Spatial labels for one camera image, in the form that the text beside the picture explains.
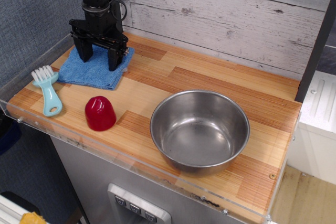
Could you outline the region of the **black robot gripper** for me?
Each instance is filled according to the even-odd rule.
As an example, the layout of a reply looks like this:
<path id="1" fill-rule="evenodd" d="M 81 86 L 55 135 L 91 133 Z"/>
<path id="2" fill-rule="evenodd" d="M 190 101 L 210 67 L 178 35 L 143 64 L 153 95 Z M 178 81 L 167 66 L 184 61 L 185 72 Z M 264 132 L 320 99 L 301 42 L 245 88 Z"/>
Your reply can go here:
<path id="1" fill-rule="evenodd" d="M 109 71 L 115 71 L 128 54 L 128 38 L 116 28 L 116 19 L 112 14 L 112 6 L 106 8 L 83 7 L 85 18 L 72 19 L 73 37 L 79 57 L 87 62 L 93 55 L 93 45 L 108 50 Z"/>

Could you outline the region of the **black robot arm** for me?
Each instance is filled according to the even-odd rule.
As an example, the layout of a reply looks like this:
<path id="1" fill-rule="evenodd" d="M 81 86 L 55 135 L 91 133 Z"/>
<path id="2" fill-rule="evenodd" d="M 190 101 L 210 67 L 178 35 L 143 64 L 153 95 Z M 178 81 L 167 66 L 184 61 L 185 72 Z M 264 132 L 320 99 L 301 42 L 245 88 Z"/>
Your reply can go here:
<path id="1" fill-rule="evenodd" d="M 122 0 L 82 0 L 85 19 L 72 19 L 71 35 L 79 57 L 87 62 L 93 56 L 93 46 L 108 51 L 109 70 L 115 71 L 127 55 L 128 37 L 123 34 L 122 22 L 127 9 L 121 14 Z"/>

